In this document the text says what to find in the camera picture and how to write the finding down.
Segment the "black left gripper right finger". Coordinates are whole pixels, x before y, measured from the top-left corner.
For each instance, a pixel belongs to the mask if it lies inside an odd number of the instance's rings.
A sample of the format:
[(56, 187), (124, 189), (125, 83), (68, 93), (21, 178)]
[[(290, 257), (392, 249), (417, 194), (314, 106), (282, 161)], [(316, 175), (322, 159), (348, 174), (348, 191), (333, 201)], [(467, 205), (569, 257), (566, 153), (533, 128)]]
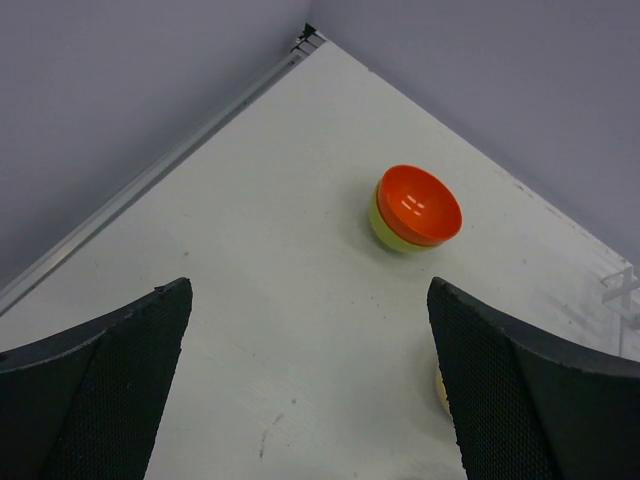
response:
[(439, 277), (426, 304), (468, 478), (638, 478), (637, 362), (548, 333)]

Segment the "orange plastic bowl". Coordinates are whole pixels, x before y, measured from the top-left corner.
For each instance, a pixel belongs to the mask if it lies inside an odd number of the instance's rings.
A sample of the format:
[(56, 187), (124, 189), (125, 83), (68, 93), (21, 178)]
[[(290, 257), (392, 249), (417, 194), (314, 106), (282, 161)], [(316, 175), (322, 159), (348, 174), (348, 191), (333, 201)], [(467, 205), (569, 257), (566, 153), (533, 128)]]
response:
[(376, 197), (388, 227), (413, 245), (439, 246), (462, 229), (463, 213), (455, 195), (417, 166), (390, 167), (379, 181)]

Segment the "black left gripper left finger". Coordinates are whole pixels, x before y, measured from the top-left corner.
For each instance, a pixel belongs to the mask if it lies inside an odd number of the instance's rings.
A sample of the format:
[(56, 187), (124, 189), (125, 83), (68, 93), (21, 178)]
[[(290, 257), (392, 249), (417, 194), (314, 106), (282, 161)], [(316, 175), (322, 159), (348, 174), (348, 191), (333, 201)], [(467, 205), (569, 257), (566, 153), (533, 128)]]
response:
[(178, 278), (2, 352), (2, 478), (144, 478), (192, 300)]

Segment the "yellow patterned bowl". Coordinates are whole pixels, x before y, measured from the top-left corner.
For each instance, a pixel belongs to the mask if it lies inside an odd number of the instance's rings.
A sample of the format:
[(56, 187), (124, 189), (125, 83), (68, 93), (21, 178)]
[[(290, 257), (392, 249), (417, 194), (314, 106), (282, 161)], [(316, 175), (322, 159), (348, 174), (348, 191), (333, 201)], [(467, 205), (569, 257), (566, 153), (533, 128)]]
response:
[(434, 388), (435, 388), (436, 396), (443, 410), (448, 416), (451, 416), (447, 392), (444, 385), (442, 373), (439, 367), (435, 368)]

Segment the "lime green plastic bowl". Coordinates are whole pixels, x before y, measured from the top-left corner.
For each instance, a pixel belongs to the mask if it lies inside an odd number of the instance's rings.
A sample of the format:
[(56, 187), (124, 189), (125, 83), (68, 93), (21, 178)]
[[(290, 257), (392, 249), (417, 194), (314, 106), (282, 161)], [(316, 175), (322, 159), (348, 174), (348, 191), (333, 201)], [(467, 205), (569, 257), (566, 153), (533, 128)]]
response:
[(378, 206), (378, 188), (374, 189), (368, 207), (368, 220), (376, 238), (391, 251), (401, 254), (421, 253), (437, 248), (410, 243), (396, 234), (383, 219)]

